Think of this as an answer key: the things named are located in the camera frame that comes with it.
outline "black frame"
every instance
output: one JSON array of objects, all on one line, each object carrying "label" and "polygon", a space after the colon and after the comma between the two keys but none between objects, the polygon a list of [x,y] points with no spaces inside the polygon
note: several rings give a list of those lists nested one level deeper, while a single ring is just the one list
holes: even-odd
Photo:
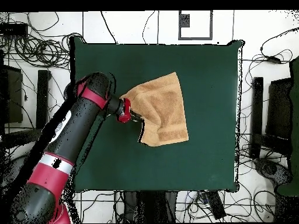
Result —
[{"label": "black frame", "polygon": [[[5,70],[3,55],[1,59],[1,70]],[[36,128],[16,131],[6,134],[5,133],[5,123],[1,121],[1,144],[2,149],[10,149],[19,145],[25,145],[30,142],[37,141],[41,135],[41,131],[45,124],[47,123],[47,113],[48,113],[48,82],[51,79],[51,73],[48,70],[38,71],[38,82],[37,82],[37,105],[36,105]],[[3,88],[0,88],[0,93],[3,94]],[[4,109],[5,102],[1,102],[1,108]]]},{"label": "black frame", "polygon": [[179,40],[212,40],[213,39],[213,11],[210,10],[210,36],[209,37],[182,37],[181,28],[190,27],[190,15],[182,14],[179,10]]},{"label": "black frame", "polygon": [[249,157],[257,159],[260,147],[264,146],[274,152],[290,157],[292,145],[290,139],[283,139],[273,135],[262,134],[263,113],[263,78],[257,77],[252,82],[252,114],[251,114],[251,139]]}]

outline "white floor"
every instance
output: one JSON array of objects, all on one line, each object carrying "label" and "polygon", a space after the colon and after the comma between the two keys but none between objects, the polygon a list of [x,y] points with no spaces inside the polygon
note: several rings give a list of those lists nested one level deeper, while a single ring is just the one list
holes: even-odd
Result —
[{"label": "white floor", "polygon": [[[264,77],[264,100],[268,99],[268,89],[271,81],[281,78],[286,78],[290,76],[290,71],[288,64],[275,65],[263,62],[261,64],[257,62],[252,63],[252,59],[256,54],[260,54],[260,47],[263,42],[267,39],[282,33],[285,30],[295,28],[299,26],[298,14],[292,11],[275,11],[275,10],[214,10],[213,13],[213,40],[212,41],[178,41],[178,11],[138,11],[138,12],[104,12],[107,24],[112,34],[114,35],[118,43],[157,43],[157,24],[159,15],[159,37],[158,42],[160,44],[217,44],[220,45],[227,44],[232,39],[240,39],[245,41],[243,49],[243,61],[242,61],[242,74],[243,74],[243,92],[246,91],[249,86],[246,81],[250,84],[251,77],[246,74],[251,68],[258,64],[256,68],[251,70],[252,77],[262,76]],[[102,19],[100,12],[57,12],[59,16],[59,22],[53,28],[44,31],[45,36],[57,36],[65,35],[72,32],[80,33],[84,36],[84,39],[88,43],[113,43],[113,39]],[[192,13],[192,15],[201,15],[200,12]],[[11,18],[13,20],[18,20],[22,22],[27,22],[26,15],[22,13],[12,14]],[[57,20],[54,12],[39,12],[31,13],[30,20],[32,25],[37,30],[43,30],[46,27],[51,26]],[[142,38],[142,31],[144,30],[144,40]],[[61,41],[61,37],[53,37],[53,40]],[[263,48],[263,52],[266,55],[275,55],[284,49],[290,49],[293,52],[293,58],[299,55],[298,43],[298,33],[291,32],[286,36],[282,36],[267,42]],[[290,53],[288,51],[282,53],[284,60],[290,59]],[[9,60],[9,65],[22,68],[23,83],[31,88],[36,88],[37,85],[37,70],[38,68],[33,67],[23,61],[15,61],[18,56],[12,54]],[[69,83],[69,72],[63,69],[49,69],[57,84],[61,90],[64,90],[65,86]],[[50,85],[49,95],[49,107],[56,104],[60,105],[63,102],[62,95],[57,87],[57,84],[52,80],[53,84]],[[32,107],[32,102],[36,102],[36,94],[34,91],[25,88],[26,94],[28,96],[28,101],[23,102],[24,108],[29,113],[33,123],[35,123],[36,115],[36,105]],[[245,108],[251,105],[251,90],[242,95],[241,108]],[[55,107],[50,113],[52,116],[58,108]],[[266,109],[267,102],[264,102],[264,112],[263,112],[263,132],[265,133],[265,123],[266,123]],[[251,113],[251,108],[248,107],[242,111],[242,116],[246,116]],[[11,124],[10,127],[29,127],[29,120],[24,117],[21,124]],[[241,132],[249,133],[250,117],[247,119],[241,119]],[[10,132],[17,131],[19,129],[10,129]],[[33,146],[33,143],[20,147],[14,153],[14,157],[17,157],[24,152],[28,151]],[[239,218],[232,218],[231,216],[226,216],[221,222],[260,222],[261,220],[256,215],[256,212],[252,206],[253,201],[250,200],[254,193],[260,190],[273,191],[273,187],[269,180],[264,179],[251,169],[251,162],[240,165],[239,167],[239,182],[241,183],[240,190],[236,193],[228,193],[220,191],[220,196],[225,206],[226,213]],[[81,194],[77,194],[75,197],[76,206],[80,217],[82,218],[84,211],[84,221],[83,223],[106,223],[112,219],[113,215],[113,195],[101,195],[100,193],[112,194],[112,191],[87,191]],[[189,216],[184,212],[186,205],[193,201],[195,192],[190,192],[187,195],[187,191],[179,192],[177,198],[177,212],[176,218],[177,222],[189,222]],[[261,205],[269,205],[274,211],[275,199],[268,193],[260,193],[256,197],[256,201]],[[117,209],[119,214],[123,210],[123,205],[121,202],[117,204]],[[206,209],[203,205],[203,210],[191,209],[192,215],[196,218],[201,216],[211,215],[210,211]],[[267,211],[259,212],[259,216],[265,222],[271,222],[273,220],[272,214]],[[214,220],[213,216],[196,220],[191,220],[191,222],[218,222]]]}]

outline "black cable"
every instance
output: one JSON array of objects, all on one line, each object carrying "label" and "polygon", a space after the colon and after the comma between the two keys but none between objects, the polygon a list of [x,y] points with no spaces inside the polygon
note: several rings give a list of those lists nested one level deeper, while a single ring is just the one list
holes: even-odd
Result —
[{"label": "black cable", "polygon": [[158,10],[157,44],[159,44],[159,16],[160,16],[160,10]]},{"label": "black cable", "polygon": [[90,209],[90,208],[95,204],[97,198],[98,198],[99,196],[102,196],[102,195],[104,195],[104,196],[111,196],[111,195],[113,195],[113,193],[112,193],[112,194],[105,194],[105,193],[100,193],[100,194],[98,194],[98,195],[96,196],[95,200],[93,200],[93,203],[92,203],[89,207],[87,207],[86,209],[83,210],[81,223],[83,223],[83,221],[84,221],[84,212],[87,211],[88,209]]},{"label": "black cable", "polygon": [[[150,17],[151,17],[155,12],[156,12],[156,11],[154,10],[153,13],[148,17],[147,22],[148,22],[148,20],[150,19]],[[143,34],[144,34],[145,27],[147,26],[147,22],[145,23],[144,28],[143,28],[143,31],[142,31],[142,38],[143,38]]]},{"label": "black cable", "polygon": [[287,30],[287,31],[284,31],[284,32],[282,32],[282,33],[280,33],[280,34],[278,34],[278,35],[272,37],[272,38],[267,39],[267,40],[262,44],[262,46],[260,47],[260,52],[261,52],[262,55],[263,55],[264,57],[266,57],[266,58],[269,58],[269,57],[275,57],[275,56],[267,56],[267,55],[264,55],[264,53],[263,53],[263,46],[264,46],[268,41],[270,41],[270,40],[273,40],[273,39],[275,39],[275,38],[281,37],[282,35],[286,35],[286,34],[289,33],[289,32],[294,32],[294,31],[297,32],[298,30],[299,30],[299,27],[295,27],[295,28],[293,28],[293,29],[289,29],[289,30]]},{"label": "black cable", "polygon": [[117,42],[116,42],[116,40],[115,40],[115,37],[112,35],[112,33],[111,33],[111,31],[110,31],[110,29],[109,29],[109,27],[108,27],[108,24],[107,24],[106,19],[105,19],[105,17],[104,17],[103,11],[101,11],[100,14],[102,15],[102,18],[103,18],[103,20],[104,20],[104,22],[105,22],[105,25],[106,25],[106,27],[107,27],[107,29],[108,29],[108,32],[110,33],[110,35],[112,36],[112,38],[113,38],[113,40],[114,40],[114,43],[117,44]]},{"label": "black cable", "polygon": [[[30,13],[31,13],[31,12],[28,12],[28,14],[27,14],[27,20],[28,20],[29,25],[32,26],[31,21],[30,21],[30,18],[29,18],[29,14],[30,14]],[[50,27],[48,27],[48,28],[46,28],[46,29],[43,29],[43,30],[36,30],[37,32],[43,32],[43,31],[49,30],[50,28],[54,27],[54,26],[59,22],[59,17],[58,17],[58,15],[57,15],[57,12],[54,12],[54,13],[56,14],[57,21],[56,21],[52,26],[50,26]]]},{"label": "black cable", "polygon": [[28,112],[26,111],[26,109],[25,109],[23,106],[21,106],[19,103],[13,101],[12,99],[9,99],[9,101],[12,102],[12,103],[14,103],[14,104],[16,104],[17,106],[19,106],[20,108],[22,108],[22,109],[25,111],[25,113],[27,114],[28,119],[29,119],[29,121],[30,121],[30,123],[31,123],[32,129],[35,130],[35,127],[33,126],[32,120],[31,120],[31,118],[29,117],[29,114],[28,114]]},{"label": "black cable", "polygon": [[255,209],[255,213],[257,214],[258,218],[259,218],[262,222],[265,222],[265,221],[259,216],[259,214],[258,214],[258,209],[257,209],[257,207],[256,207],[256,201],[255,201],[255,198],[256,198],[256,196],[257,196],[258,194],[260,194],[260,193],[269,193],[269,194],[271,194],[272,196],[274,196],[275,198],[276,198],[276,196],[275,196],[272,192],[267,191],[267,190],[258,191],[258,192],[253,196],[253,207],[254,207],[254,209]]}]

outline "red joint cover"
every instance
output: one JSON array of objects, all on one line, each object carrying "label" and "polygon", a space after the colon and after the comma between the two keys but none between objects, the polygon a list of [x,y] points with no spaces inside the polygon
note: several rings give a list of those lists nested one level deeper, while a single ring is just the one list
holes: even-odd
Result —
[{"label": "red joint cover", "polygon": [[[82,92],[85,84],[86,84],[86,82],[81,83],[81,84],[78,85],[77,96],[80,95],[80,93]],[[98,94],[91,91],[88,87],[86,87],[84,89],[84,92],[83,92],[83,94],[81,94],[81,97],[86,98],[88,100],[91,100],[92,102],[94,102],[101,109],[103,109],[104,106],[107,103],[107,100],[103,99]]]},{"label": "red joint cover", "polygon": [[118,116],[117,120],[126,123],[131,119],[131,114],[130,114],[130,107],[131,107],[131,102],[129,99],[124,98],[124,112],[122,115]]},{"label": "red joint cover", "polygon": [[53,216],[49,224],[71,224],[71,220],[69,219],[67,207],[65,206],[65,204],[59,205],[57,210],[57,217]]},{"label": "red joint cover", "polygon": [[56,203],[58,203],[67,180],[67,173],[39,162],[27,183],[37,184],[49,190],[55,196]]}]

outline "cloth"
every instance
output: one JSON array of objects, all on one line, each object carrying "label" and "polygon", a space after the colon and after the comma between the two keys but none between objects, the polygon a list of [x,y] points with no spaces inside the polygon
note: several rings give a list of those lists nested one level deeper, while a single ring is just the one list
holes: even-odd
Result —
[{"label": "cloth", "polygon": [[183,96],[176,72],[140,84],[121,98],[144,120],[139,142],[161,146],[189,139]]}]

